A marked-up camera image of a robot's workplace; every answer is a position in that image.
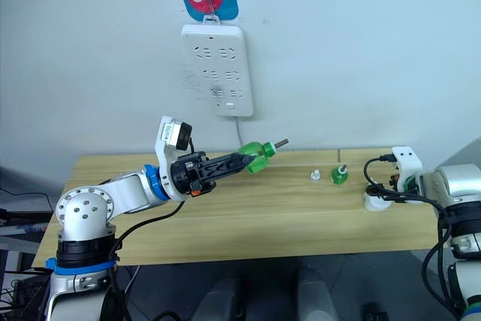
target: metal pin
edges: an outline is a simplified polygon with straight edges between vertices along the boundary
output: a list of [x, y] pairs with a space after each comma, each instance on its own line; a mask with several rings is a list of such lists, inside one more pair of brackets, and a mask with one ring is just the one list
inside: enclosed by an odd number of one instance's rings
[[277, 149], [279, 147], [285, 146], [288, 143], [289, 143], [289, 139], [286, 138], [286, 139], [281, 140], [280, 142], [277, 142], [274, 146]]

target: power cord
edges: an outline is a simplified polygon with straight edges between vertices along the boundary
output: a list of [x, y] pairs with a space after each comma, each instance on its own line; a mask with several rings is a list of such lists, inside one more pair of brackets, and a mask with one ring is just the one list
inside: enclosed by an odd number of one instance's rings
[[50, 207], [50, 210], [52, 211], [53, 213], [53, 208], [52, 208], [52, 205], [50, 204], [50, 199], [48, 198], [48, 195], [46, 193], [43, 193], [43, 192], [23, 192], [23, 193], [13, 193], [5, 188], [1, 188], [0, 187], [0, 190], [2, 190], [3, 192], [5, 193], [8, 193], [9, 195], [42, 195], [43, 197], [45, 197], [45, 199], [47, 200], [47, 203], [48, 203], [48, 207]]
[[139, 266], [137, 266], [137, 268], [135, 269], [135, 272], [134, 272], [134, 274], [132, 275], [129, 283], [127, 283], [127, 286], [126, 286], [126, 289], [125, 289], [126, 295], [129, 293], [130, 287], [131, 287], [132, 284], [134, 283], [135, 278], [137, 277], [138, 272], [139, 272], [140, 270], [141, 270], [141, 266], [139, 265]]
[[234, 117], [235, 121], [235, 130], [237, 132], [237, 139], [239, 140], [239, 147], [242, 147], [244, 145], [242, 141], [242, 136], [241, 136], [241, 130], [239, 129], [239, 117]]
[[[385, 188], [382, 184], [375, 183], [372, 178], [368, 174], [368, 166], [373, 162], [396, 162], [397, 159], [394, 154], [385, 154], [378, 158], [369, 159], [363, 169], [364, 176], [366, 180], [374, 187], [377, 191], [379, 191], [380, 196], [385, 201], [394, 201], [394, 202], [405, 202], [405, 201], [421, 201], [424, 203], [428, 203], [434, 208], [436, 208], [438, 212], [438, 219], [437, 219], [437, 243], [429, 250], [428, 254], [424, 258], [421, 267], [421, 276], [422, 282], [424, 283], [426, 289], [431, 293], [431, 295], [445, 307], [454, 317], [455, 319], [461, 318], [461, 312], [456, 309], [455, 303], [452, 301], [451, 297], [449, 296], [449, 292], [446, 285], [446, 280], [444, 278], [444, 271], [443, 271], [443, 245], [449, 240], [452, 232], [452, 225], [449, 223], [449, 214], [444, 207], [438, 204], [436, 201], [433, 201], [429, 198], [426, 198], [422, 195], [417, 195], [410, 192], [397, 192], [391, 189]], [[443, 235], [443, 222], [446, 223], [446, 231]], [[428, 265], [431, 261], [434, 254], [437, 253], [437, 273], [441, 285], [441, 289], [443, 291], [443, 297], [439, 296], [434, 289], [432, 288], [431, 284], [428, 281]]]
[[[120, 235], [120, 237], [117, 238], [115, 240], [115, 242], [113, 243], [113, 246], [110, 249], [110, 252], [109, 252], [109, 255], [108, 255], [108, 259], [112, 260], [112, 261], [115, 260], [115, 257], [116, 257], [115, 251], [117, 251], [119, 249], [119, 246], [122, 244], [123, 240], [125, 240], [126, 237], [129, 236], [133, 231], [135, 231], [136, 229], [139, 229], [142, 226], [148, 225], [149, 223], [154, 223], [154, 222], [157, 222], [157, 221], [160, 221], [160, 220], [165, 220], [169, 217], [172, 217], [177, 212], [179, 212], [179, 210], [182, 208], [184, 203], [185, 203], [184, 201], [179, 203], [179, 205], [175, 208], [175, 210], [173, 210], [170, 213], [167, 213], [164, 216], [154, 217], [154, 218], [151, 218], [149, 220], [145, 220], [145, 221], [140, 222], [136, 225], [133, 225], [127, 231], [123, 232]], [[117, 284], [117, 281], [116, 281], [116, 275], [113, 271], [113, 268], [108, 269], [108, 275], [109, 275], [109, 278], [110, 278], [110, 284], [112, 285], [112, 289], [113, 289], [114, 293], [116, 293], [116, 296], [117, 296], [118, 300], [120, 301], [124, 317], [127, 319], [127, 321], [132, 321], [132, 317], [130, 316], [129, 309], [127, 308], [126, 294], [125, 294], [124, 291], [120, 291], [119, 285]]]

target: blue ring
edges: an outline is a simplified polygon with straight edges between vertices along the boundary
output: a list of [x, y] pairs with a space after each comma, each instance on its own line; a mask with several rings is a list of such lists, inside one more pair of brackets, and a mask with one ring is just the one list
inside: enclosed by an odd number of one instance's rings
[[481, 313], [481, 307], [476, 306], [475, 308], [470, 309], [467, 313], [463, 315], [461, 319], [464, 319], [466, 316], [472, 315], [473, 313]]
[[45, 262], [45, 267], [49, 269], [53, 269], [54, 274], [61, 274], [61, 275], [70, 275], [70, 274], [89, 274], [92, 272], [99, 272], [103, 270], [107, 270], [115, 266], [115, 261], [108, 261], [99, 263], [97, 265], [91, 265], [86, 267], [76, 267], [76, 268], [65, 268], [57, 266], [56, 259], [48, 259]]
[[159, 167], [154, 167], [153, 165], [144, 165], [145, 175], [149, 180], [150, 187], [157, 197], [163, 201], [168, 201], [170, 197], [165, 193], [164, 189], [160, 185], [159, 181]]

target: wooden table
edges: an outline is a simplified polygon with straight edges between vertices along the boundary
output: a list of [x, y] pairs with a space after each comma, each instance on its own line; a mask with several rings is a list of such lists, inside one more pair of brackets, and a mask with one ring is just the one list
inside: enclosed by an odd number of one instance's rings
[[[258, 174], [246, 171], [217, 182], [212, 193], [190, 198], [175, 217], [144, 226], [124, 241], [121, 265], [150, 265], [278, 256], [358, 253], [430, 248], [436, 242], [436, 217], [426, 204], [394, 204], [368, 212], [362, 204], [366, 181], [362, 166], [387, 149], [341, 150], [349, 179], [338, 186], [330, 172], [337, 150], [278, 153]], [[65, 190], [95, 185], [143, 164], [157, 164], [155, 155], [83, 156]], [[318, 168], [322, 180], [313, 183]], [[373, 164], [372, 177], [387, 183], [394, 168]], [[177, 205], [132, 215], [113, 223], [117, 235], [135, 223], [168, 213]], [[34, 266], [56, 254], [55, 217], [41, 242]]]

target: white wall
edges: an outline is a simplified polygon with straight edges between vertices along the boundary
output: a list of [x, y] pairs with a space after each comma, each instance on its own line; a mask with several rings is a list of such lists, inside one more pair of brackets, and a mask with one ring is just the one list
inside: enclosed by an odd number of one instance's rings
[[[256, 115], [290, 149], [410, 144], [429, 166], [481, 135], [481, 0], [238, 0]], [[153, 152], [160, 116], [233, 150], [182, 56], [182, 0], [2, 0], [2, 167], [61, 187], [84, 153]]]

